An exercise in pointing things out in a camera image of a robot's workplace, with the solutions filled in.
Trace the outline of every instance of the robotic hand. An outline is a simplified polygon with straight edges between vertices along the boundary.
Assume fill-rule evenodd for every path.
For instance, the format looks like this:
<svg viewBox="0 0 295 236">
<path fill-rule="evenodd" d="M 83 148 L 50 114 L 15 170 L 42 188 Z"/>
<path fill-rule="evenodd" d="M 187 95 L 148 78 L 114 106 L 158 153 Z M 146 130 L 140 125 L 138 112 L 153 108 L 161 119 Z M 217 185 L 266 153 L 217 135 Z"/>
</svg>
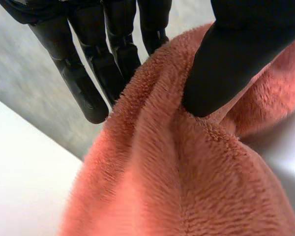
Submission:
<svg viewBox="0 0 295 236">
<path fill-rule="evenodd" d="M 113 105 L 141 64 L 132 40 L 136 0 L 0 0 L 0 4 L 15 20 L 28 24 L 47 49 L 86 119 L 103 122 L 108 108 L 81 63 L 68 22 Z M 143 42 L 150 55 L 168 41 L 165 28 L 172 0 L 138 0 L 138 4 Z"/>
<path fill-rule="evenodd" d="M 295 0 L 211 0 L 216 17 L 198 49 L 183 104 L 205 117 L 229 102 L 295 40 Z"/>
</svg>

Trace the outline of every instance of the white surface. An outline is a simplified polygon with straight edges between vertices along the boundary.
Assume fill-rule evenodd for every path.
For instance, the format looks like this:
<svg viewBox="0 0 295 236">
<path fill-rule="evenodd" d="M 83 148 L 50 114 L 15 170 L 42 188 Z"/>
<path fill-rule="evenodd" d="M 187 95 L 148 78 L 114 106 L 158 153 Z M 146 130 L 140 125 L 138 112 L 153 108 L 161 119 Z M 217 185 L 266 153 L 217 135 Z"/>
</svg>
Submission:
<svg viewBox="0 0 295 236">
<path fill-rule="evenodd" d="M 0 102 L 0 236 L 54 236 L 80 165 Z"/>
<path fill-rule="evenodd" d="M 281 180 L 295 211 L 295 114 L 255 137 L 250 146 Z"/>
</svg>

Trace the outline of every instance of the towel fold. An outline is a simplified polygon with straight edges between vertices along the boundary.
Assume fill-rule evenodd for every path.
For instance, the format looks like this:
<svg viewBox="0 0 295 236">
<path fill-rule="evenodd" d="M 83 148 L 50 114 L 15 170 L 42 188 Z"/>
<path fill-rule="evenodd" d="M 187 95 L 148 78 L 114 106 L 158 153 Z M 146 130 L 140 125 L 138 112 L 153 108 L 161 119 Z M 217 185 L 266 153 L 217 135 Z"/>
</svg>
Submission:
<svg viewBox="0 0 295 236">
<path fill-rule="evenodd" d="M 240 141 L 295 110 L 295 42 L 232 101 L 195 118 L 181 99 L 209 26 L 138 69 L 85 158 L 61 236 L 295 236 L 280 182 Z"/>
</svg>

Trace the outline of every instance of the plush fabric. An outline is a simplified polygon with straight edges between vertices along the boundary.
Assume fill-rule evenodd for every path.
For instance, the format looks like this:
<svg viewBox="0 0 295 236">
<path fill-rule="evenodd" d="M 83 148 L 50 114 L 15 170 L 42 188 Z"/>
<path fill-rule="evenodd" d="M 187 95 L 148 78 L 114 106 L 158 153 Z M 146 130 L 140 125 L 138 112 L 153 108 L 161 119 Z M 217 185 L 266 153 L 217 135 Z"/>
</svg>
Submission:
<svg viewBox="0 0 295 236">
<path fill-rule="evenodd" d="M 280 182 L 239 138 L 294 111 L 295 42 L 231 102 L 195 118 L 181 99 L 208 28 L 138 69 L 85 159 L 61 236 L 295 236 Z"/>
</svg>

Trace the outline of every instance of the gray background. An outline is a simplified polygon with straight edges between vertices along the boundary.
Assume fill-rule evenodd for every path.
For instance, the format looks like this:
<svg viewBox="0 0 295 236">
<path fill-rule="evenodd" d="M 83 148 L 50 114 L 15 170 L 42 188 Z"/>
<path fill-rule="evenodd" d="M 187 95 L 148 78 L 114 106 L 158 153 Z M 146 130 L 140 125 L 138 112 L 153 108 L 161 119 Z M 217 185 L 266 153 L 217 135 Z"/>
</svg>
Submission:
<svg viewBox="0 0 295 236">
<path fill-rule="evenodd" d="M 174 0 L 167 34 L 172 38 L 212 20 L 210 0 Z M 133 35 L 143 62 L 148 55 L 141 39 L 138 13 Z M 28 26 L 14 21 L 1 6 L 0 101 L 79 158 L 102 127 L 86 121 L 47 51 Z"/>
</svg>

